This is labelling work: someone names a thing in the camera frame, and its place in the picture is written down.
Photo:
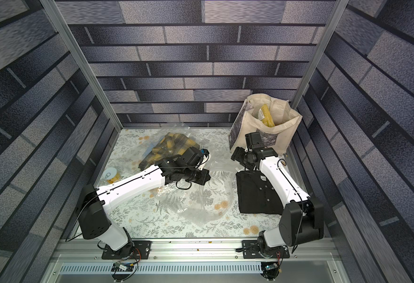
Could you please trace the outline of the yellow black plaid shirt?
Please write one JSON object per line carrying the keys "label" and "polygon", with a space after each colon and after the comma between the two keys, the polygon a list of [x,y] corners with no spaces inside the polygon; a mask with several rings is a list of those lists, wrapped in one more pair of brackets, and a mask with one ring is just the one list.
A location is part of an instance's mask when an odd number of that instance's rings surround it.
{"label": "yellow black plaid shirt", "polygon": [[153,147],[139,163],[138,168],[143,171],[163,158],[170,158],[184,154],[190,147],[200,149],[200,145],[183,133],[167,133]]}

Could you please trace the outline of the clear plastic vacuum bag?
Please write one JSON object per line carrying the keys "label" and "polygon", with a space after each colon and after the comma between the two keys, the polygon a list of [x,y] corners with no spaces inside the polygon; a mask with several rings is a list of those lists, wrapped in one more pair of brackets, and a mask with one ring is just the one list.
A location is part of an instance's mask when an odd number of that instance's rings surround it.
{"label": "clear plastic vacuum bag", "polygon": [[123,170],[128,175],[141,171],[140,163],[146,161],[146,156],[169,133],[183,134],[210,152],[204,165],[211,176],[206,185],[181,180],[151,191],[161,211],[175,213],[194,225],[204,226],[232,210],[237,196],[235,174],[238,168],[229,159],[228,129],[173,127],[129,130],[129,133],[133,138],[123,156]]}

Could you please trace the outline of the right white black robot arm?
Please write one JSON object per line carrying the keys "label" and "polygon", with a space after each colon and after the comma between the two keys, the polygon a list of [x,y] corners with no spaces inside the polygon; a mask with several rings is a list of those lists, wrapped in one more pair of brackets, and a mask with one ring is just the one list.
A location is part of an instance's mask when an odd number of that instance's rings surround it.
{"label": "right white black robot arm", "polygon": [[275,228],[258,232],[251,252],[272,257],[282,249],[316,241],[324,237],[324,206],[295,182],[286,169],[286,161],[265,146],[258,132],[245,136],[246,148],[237,147],[231,156],[244,167],[236,174],[241,213],[278,214]]}

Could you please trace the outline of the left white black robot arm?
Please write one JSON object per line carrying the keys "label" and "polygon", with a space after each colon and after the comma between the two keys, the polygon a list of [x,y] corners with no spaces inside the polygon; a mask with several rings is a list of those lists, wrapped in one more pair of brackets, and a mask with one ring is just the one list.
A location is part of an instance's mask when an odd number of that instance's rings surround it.
{"label": "left white black robot arm", "polygon": [[203,166],[209,160],[207,149],[188,148],[184,154],[163,158],[144,171],[116,183],[83,188],[77,221],[84,239],[98,239],[118,251],[132,240],[128,232],[110,219],[109,213],[141,193],[181,180],[190,185],[205,185],[210,181],[209,170]]}

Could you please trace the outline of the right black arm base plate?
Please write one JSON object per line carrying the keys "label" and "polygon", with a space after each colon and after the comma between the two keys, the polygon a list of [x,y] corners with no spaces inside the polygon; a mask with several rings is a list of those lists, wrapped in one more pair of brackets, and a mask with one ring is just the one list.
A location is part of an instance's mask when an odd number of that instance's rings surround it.
{"label": "right black arm base plate", "polygon": [[277,246],[273,248],[267,247],[265,244],[260,245],[255,240],[242,240],[241,250],[244,259],[288,259],[290,253],[288,247]]}

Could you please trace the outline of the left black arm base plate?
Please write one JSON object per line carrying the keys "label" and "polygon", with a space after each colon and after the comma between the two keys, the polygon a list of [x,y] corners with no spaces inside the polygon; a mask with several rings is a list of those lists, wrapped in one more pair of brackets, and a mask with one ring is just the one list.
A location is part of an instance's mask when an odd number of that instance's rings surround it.
{"label": "left black arm base plate", "polygon": [[103,260],[122,260],[122,259],[148,259],[152,241],[136,241],[126,244],[123,248],[114,251],[108,245],[103,248],[101,258]]}

